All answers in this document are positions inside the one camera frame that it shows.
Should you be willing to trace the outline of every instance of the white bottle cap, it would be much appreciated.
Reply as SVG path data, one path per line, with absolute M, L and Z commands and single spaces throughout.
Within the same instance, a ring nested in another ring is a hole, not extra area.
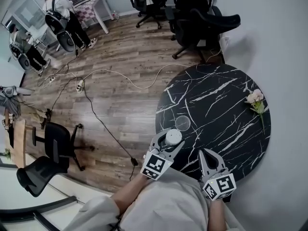
M 177 129 L 171 129 L 166 134 L 165 143 L 166 143 L 166 145 L 177 145 L 181 142 L 181 140 L 182 140 L 181 132 Z

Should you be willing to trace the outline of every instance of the person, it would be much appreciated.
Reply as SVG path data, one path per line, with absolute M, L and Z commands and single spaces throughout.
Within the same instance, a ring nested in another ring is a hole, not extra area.
M 139 173 L 111 197 L 88 201 L 64 231 L 244 230 L 222 200 L 209 204 L 205 195 L 198 181 L 172 168 L 157 181 Z
M 15 24 L 11 24 L 9 26 L 9 32 L 11 34 L 12 41 L 14 41 L 15 39 L 15 42 L 21 45 L 23 53 L 26 54 L 31 66 L 34 67 L 39 74 L 41 74 L 44 68 L 47 68 L 49 66 L 51 60 L 48 59 L 47 61 L 45 61 L 39 51 L 35 49 L 33 45 L 28 44 L 27 40 L 31 38 L 31 35 L 29 33 L 26 35 L 23 31 L 18 30 Z
M 88 46 L 92 49 L 96 42 L 97 38 L 89 39 L 87 33 L 82 29 L 81 24 L 79 23 L 75 14 L 71 11 L 73 8 L 73 2 L 68 0 L 55 0 L 54 10 L 59 12 L 65 19 L 68 20 L 66 25 L 66 31 L 68 31 L 74 43 L 83 51 Z M 45 0 L 43 10 L 48 11 L 52 10 L 52 0 Z

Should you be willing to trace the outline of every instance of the black cap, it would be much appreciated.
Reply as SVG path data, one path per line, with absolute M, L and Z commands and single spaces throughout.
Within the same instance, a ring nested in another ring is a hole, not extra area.
M 16 27 L 15 24 L 11 24 L 11 25 L 9 26 L 9 32 L 12 33 L 12 32 L 14 31 L 15 27 Z

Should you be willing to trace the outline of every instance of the person wearing backpack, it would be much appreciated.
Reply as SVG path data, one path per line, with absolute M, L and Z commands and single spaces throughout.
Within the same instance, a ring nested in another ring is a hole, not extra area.
M 77 17 L 71 11 L 72 8 L 73 2 L 68 0 L 45 0 L 45 4 L 43 6 L 45 11 L 55 10 L 67 20 L 65 29 L 71 34 L 74 43 L 80 49 L 84 51 L 86 46 L 92 49 L 97 42 L 97 38 L 93 38 L 91 40 L 89 39 L 87 33 L 82 29 Z
M 31 37 L 31 35 L 26 35 L 23 31 L 19 31 L 15 24 L 11 24 L 9 26 L 9 32 L 11 34 L 12 41 L 20 45 L 22 52 L 26 54 L 31 66 L 34 67 L 38 71 L 38 73 L 42 73 L 44 68 L 47 68 L 49 66 L 51 60 L 48 59 L 47 61 L 45 61 L 39 51 L 34 48 L 33 45 L 28 44 L 27 40 Z

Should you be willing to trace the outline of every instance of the flower bouquet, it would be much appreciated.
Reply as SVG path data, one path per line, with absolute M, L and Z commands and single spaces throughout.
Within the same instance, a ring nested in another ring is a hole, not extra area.
M 255 89 L 252 93 L 250 93 L 247 97 L 247 101 L 245 103 L 251 104 L 253 108 L 250 108 L 251 110 L 257 112 L 260 115 L 262 127 L 263 127 L 263 133 L 265 134 L 265 127 L 264 127 L 264 120 L 263 120 L 263 113 L 264 113 L 264 103 L 263 100 L 264 95 L 261 92 L 260 89 Z

